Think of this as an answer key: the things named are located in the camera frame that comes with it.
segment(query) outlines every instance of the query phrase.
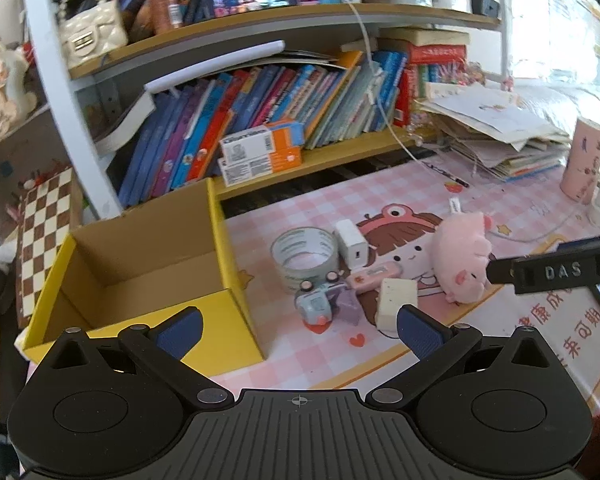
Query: white handbag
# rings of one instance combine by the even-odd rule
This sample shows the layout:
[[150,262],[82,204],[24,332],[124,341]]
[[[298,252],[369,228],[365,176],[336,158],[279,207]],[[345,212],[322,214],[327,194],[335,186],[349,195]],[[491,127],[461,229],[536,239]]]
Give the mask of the white handbag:
[[58,20],[62,51],[69,68],[127,44],[116,1],[96,0],[95,7],[67,19],[68,2],[60,0]]

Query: pink cup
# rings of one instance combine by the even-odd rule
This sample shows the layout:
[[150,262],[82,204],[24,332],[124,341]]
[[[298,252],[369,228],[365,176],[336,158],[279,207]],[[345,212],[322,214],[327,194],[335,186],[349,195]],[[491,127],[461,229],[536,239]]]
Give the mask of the pink cup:
[[600,125],[578,118],[560,189],[583,204],[591,202],[600,172]]

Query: white phone charger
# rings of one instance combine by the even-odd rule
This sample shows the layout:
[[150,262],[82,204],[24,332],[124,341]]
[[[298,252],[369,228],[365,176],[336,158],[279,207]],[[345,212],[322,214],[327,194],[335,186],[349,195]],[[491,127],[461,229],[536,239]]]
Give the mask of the white phone charger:
[[369,244],[358,226],[349,219],[340,220],[336,223],[333,234],[349,270],[365,267],[369,257]]

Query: screw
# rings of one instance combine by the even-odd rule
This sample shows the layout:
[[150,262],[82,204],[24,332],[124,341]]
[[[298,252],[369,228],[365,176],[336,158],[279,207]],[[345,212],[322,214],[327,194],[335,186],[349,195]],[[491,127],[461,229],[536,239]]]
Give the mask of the screw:
[[395,404],[402,400],[402,393],[395,388],[380,388],[371,394],[375,402],[381,404]]
[[197,395],[198,400],[205,404],[217,404],[226,400],[228,396],[227,392],[220,388],[205,388],[204,390],[200,390]]

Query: stuffed animal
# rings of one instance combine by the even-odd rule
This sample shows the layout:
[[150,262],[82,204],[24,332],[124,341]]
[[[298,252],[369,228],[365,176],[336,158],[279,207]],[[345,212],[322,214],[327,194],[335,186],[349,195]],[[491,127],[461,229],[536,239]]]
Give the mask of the stuffed animal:
[[483,213],[456,213],[436,228],[431,259],[449,303],[473,303],[484,294],[491,253],[491,242],[484,235],[491,225]]

